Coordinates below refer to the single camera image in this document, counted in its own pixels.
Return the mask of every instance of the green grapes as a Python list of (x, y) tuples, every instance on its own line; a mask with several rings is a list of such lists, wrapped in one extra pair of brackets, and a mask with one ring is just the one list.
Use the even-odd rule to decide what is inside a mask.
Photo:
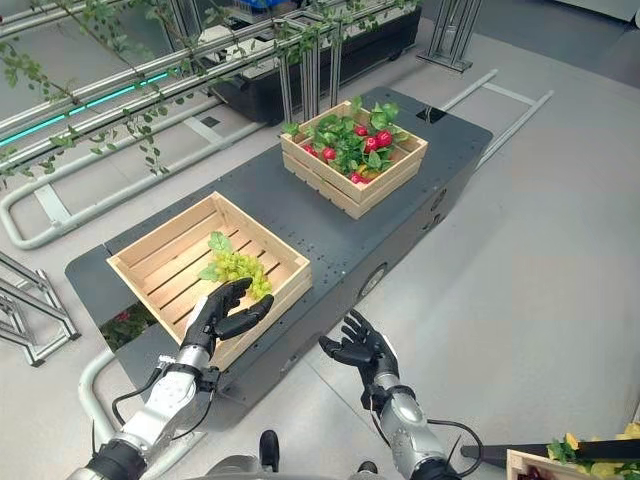
[(264, 273), (262, 263), (256, 257), (237, 252), (219, 252), (215, 255), (215, 263), (220, 282), (232, 282), (239, 278), (251, 277), (253, 279), (249, 287), (251, 298), (260, 300), (271, 293), (271, 283)]

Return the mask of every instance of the robotic arm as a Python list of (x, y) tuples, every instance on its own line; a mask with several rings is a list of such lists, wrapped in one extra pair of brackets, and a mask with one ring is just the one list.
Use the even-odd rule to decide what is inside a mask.
[(153, 387), (147, 403), (69, 480), (137, 480), (142, 476), (171, 442), (196, 393), (207, 387), (206, 376), (217, 372), (208, 368), (216, 340), (246, 332), (269, 312), (273, 297), (266, 295), (251, 308), (227, 316), (240, 305), (250, 285), (250, 278), (225, 284), (196, 304), (178, 356)]
[(407, 480), (459, 480), (411, 388), (400, 383), (398, 361), (387, 339), (356, 310), (345, 317), (340, 343), (326, 336), (320, 346), (329, 357), (358, 368), (362, 406), (391, 447), (393, 461)]

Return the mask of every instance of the teal light strip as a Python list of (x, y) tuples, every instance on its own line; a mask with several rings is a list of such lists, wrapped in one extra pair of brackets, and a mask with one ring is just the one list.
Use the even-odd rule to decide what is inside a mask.
[[(149, 80), (145, 80), (144, 82), (140, 82), (140, 85), (144, 86), (147, 83), (151, 83), (151, 82), (157, 82), (158, 80), (161, 80), (163, 78), (168, 77), (169, 74), (168, 73), (161, 73), (159, 75), (156, 75), (155, 77), (150, 78)], [(92, 102), (87, 103), (87, 105), (83, 105), (82, 107), (78, 107), (78, 108), (74, 108), (73, 110), (70, 110), (68, 114), (61, 114), (58, 115), (56, 117), (52, 117), (49, 120), (45, 120), (42, 123), (39, 123), (37, 125), (34, 125), (33, 127), (27, 128), (26, 130), (23, 130), (21, 132), (18, 132), (14, 135), (11, 135), (10, 137), (5, 138), (4, 140), (0, 140), (0, 147), (4, 147), (5, 145), (8, 145), (12, 142), (15, 142), (16, 140), (26, 137), (27, 135), (31, 135), (34, 132), (37, 132), (39, 130), (42, 130), (43, 128), (46, 128), (50, 125), (53, 125), (54, 123), (59, 122), (60, 120), (64, 119), (67, 116), (72, 116), (72, 115), (76, 115), (80, 112), (83, 112), (84, 110), (86, 110), (87, 108), (91, 108), (91, 107), (95, 107), (96, 105), (100, 105), (101, 103), (104, 103), (106, 101), (112, 100), (116, 97), (119, 97), (120, 95), (124, 95), (125, 93), (131, 92), (132, 90), (135, 90), (135, 86), (131, 85), (129, 87), (125, 87), (122, 88), (116, 92), (110, 93), (109, 95), (106, 95), (104, 97), (101, 97), (97, 100), (94, 100)]]

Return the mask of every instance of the empty wooden crate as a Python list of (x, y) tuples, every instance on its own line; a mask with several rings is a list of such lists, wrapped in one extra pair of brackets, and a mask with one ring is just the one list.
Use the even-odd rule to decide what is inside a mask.
[[(351, 102), (346, 101), (303, 123), (300, 125), (300, 131), (315, 127), (320, 120), (329, 115), (350, 115), (361, 125), (368, 125), (370, 117), (370, 113), (364, 109), (352, 114)], [(391, 154), (393, 165), (368, 184), (353, 183), (322, 160), (306, 152), (302, 147), (309, 144), (311, 139), (304, 133), (296, 135), (295, 138), (288, 133), (281, 136), (284, 166), (320, 195), (357, 219), (418, 173), (428, 142), (409, 132), (407, 134), (409, 138), (396, 145)]]
[[(256, 327), (218, 343), (212, 364), (224, 370), (311, 287), (309, 260), (215, 192), (108, 262), (180, 343), (196, 302), (221, 285), (198, 278), (212, 260), (208, 241), (215, 231), (229, 237), (235, 251), (260, 260), (275, 298), (271, 311)], [(245, 296), (238, 309), (252, 303)]]

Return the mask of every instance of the black panel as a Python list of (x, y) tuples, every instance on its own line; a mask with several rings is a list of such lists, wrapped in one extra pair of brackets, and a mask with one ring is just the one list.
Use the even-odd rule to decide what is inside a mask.
[[(247, 349), (221, 379), (235, 414), (265, 395), (319, 335), (353, 306), (371, 272), (392, 268), (443, 221), (490, 142), (489, 131), (453, 115), (434, 123), (417, 117), (428, 106), (379, 87), (364, 106), (393, 101), (398, 125), (429, 142), (418, 174), (359, 220), (354, 220), (288, 172), (280, 146), (253, 158), (219, 180), (71, 262), (67, 276), (96, 323), (137, 301), (106, 265), (116, 253), (197, 201), (218, 191), (311, 260), (313, 287)], [(144, 384), (159, 354), (177, 345), (159, 326), (147, 329), (116, 354), (132, 381)]]

